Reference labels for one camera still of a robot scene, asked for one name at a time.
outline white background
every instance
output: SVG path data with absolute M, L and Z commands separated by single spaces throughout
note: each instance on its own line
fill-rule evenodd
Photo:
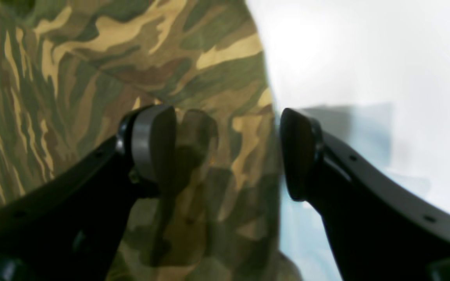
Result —
M 277 110 L 308 108 L 325 130 L 450 213 L 450 0 L 247 2 Z M 306 280 L 339 280 L 320 217 L 305 207 L 283 193 L 281 248 Z

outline camouflage pattern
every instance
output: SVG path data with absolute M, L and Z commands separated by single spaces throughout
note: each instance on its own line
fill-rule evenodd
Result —
M 262 51 L 243 0 L 0 0 L 0 207 L 169 103 L 177 175 L 136 203 L 107 279 L 286 279 Z

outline camouflage fabric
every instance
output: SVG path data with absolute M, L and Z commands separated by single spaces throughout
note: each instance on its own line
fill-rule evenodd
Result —
M 0 0 L 0 207 L 170 103 L 174 184 L 136 203 L 107 279 L 275 279 L 290 265 L 262 51 L 243 0 Z

